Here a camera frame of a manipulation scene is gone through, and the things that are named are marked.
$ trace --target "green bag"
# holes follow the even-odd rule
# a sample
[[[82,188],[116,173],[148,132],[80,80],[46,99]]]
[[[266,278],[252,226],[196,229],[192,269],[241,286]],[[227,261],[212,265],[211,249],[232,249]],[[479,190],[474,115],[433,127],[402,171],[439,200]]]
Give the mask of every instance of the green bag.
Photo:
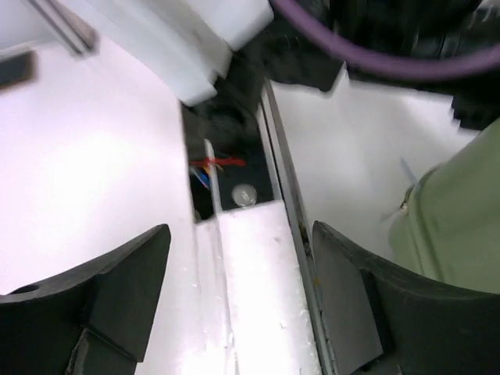
[[[395,261],[446,284],[500,293],[500,120],[407,194]]]

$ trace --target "black mechanical part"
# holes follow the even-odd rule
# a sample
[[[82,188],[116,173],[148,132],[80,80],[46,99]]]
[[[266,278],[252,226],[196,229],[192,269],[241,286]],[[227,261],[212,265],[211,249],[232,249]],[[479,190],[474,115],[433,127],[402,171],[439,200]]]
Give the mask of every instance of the black mechanical part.
[[[191,161],[205,157],[203,139],[220,154],[232,155],[246,145],[259,142],[255,119],[264,77],[236,55],[225,79],[215,83],[217,95],[198,105],[183,105],[184,132]]]
[[[0,91],[32,80],[35,76],[35,63],[34,52],[0,60]]]
[[[0,295],[0,373],[133,375],[145,358],[169,248],[170,230],[159,225]]]
[[[352,25],[343,20],[340,23]],[[401,38],[387,37],[383,34],[371,34],[370,39],[356,37],[364,34],[363,26],[360,30],[347,30],[349,39],[374,51],[392,55],[406,55],[416,59],[447,59],[456,56],[470,55],[478,50],[500,43],[500,11],[495,8],[478,9],[464,18],[456,27],[447,32],[436,33],[424,37],[420,35],[413,40],[409,49],[404,49]],[[391,80],[365,73],[347,65],[351,80],[383,84],[401,88],[412,88],[418,91],[427,91],[454,96],[454,118],[460,120],[460,127],[471,130],[483,130],[493,120],[500,116],[500,69],[487,71],[472,77],[457,80],[447,80],[435,83],[422,83],[403,80]]]
[[[331,26],[330,11],[323,0],[299,2],[321,23]],[[227,154],[259,147],[255,113],[264,77],[328,92],[342,64],[332,60],[276,14],[262,32],[235,52],[227,76],[215,84],[217,96],[183,108],[189,159],[199,159],[204,153],[203,138],[209,139],[216,151]]]

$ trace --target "white plastic panel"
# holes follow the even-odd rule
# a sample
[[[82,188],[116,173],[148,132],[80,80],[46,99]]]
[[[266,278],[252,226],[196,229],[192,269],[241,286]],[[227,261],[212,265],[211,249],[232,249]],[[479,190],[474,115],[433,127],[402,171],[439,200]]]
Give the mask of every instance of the white plastic panel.
[[[233,49],[241,48],[272,19],[268,0],[186,0]]]
[[[321,374],[284,203],[218,220],[239,374]]]
[[[56,45],[37,62],[35,82],[0,93],[0,293],[167,223],[165,281],[136,374],[200,374],[205,338],[175,95],[107,39],[94,59],[77,62]]]
[[[321,220],[386,258],[390,220],[411,184],[474,133],[452,122],[450,98],[341,77],[332,95],[275,84],[309,224]]]
[[[0,2],[0,58],[27,46],[54,40],[45,25],[21,1]]]
[[[61,0],[69,10],[144,63],[183,102],[214,95],[231,51],[182,1]]]

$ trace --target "metal strip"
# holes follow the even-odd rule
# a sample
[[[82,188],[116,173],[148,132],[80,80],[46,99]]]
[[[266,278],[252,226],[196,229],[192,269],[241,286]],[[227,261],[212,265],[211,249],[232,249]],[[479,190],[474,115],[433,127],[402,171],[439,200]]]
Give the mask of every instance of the metal strip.
[[[314,263],[312,254],[309,252],[307,242],[310,236],[310,228],[306,221],[302,198],[298,188],[297,178],[293,167],[290,149],[286,140],[283,122],[277,108],[276,98],[273,93],[270,82],[265,83],[265,92],[267,94],[267,103],[269,105],[273,125],[267,125],[270,135],[270,142],[273,148],[274,160],[277,166],[277,173],[280,179],[281,192],[283,194],[284,203],[287,208],[288,220],[291,227],[291,232],[294,238],[295,248],[297,251],[298,264],[301,268],[302,281],[304,283],[305,296],[307,297],[309,314],[311,317],[312,329],[316,339],[316,347],[318,356],[324,375],[335,374],[334,370],[334,354],[330,345],[327,343],[326,330],[321,318],[320,301],[316,288],[314,286]]]
[[[37,13],[41,21],[70,53],[83,55],[94,50],[97,34],[62,5],[51,0],[23,0],[23,3]]]
[[[215,152],[213,150],[212,144],[209,140],[205,139],[205,151],[209,159],[215,159]],[[210,191],[212,192],[212,204],[213,204],[213,223],[215,225],[216,238],[212,239],[212,248],[214,250],[214,263],[216,266],[216,277],[220,282],[221,291],[221,301],[223,303],[223,322],[225,324],[225,336],[226,336],[226,371],[227,375],[238,375],[238,354],[236,353],[234,346],[234,332],[233,324],[231,321],[230,306],[229,306],[229,295],[227,289],[227,274],[226,267],[224,263],[224,251],[222,244],[222,232],[220,230],[219,215],[223,212],[222,205],[220,203],[220,191],[219,191],[219,181],[217,180],[217,169],[215,164],[211,163],[209,165],[210,172]]]

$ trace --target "purple cable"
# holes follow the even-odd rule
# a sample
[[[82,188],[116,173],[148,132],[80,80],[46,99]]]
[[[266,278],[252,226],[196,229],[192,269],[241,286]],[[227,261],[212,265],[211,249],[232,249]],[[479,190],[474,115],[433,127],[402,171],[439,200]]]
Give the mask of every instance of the purple cable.
[[[369,73],[403,80],[437,81],[472,76],[500,67],[500,45],[438,61],[394,57],[359,47],[331,32],[295,0],[270,1],[283,17],[331,57]]]

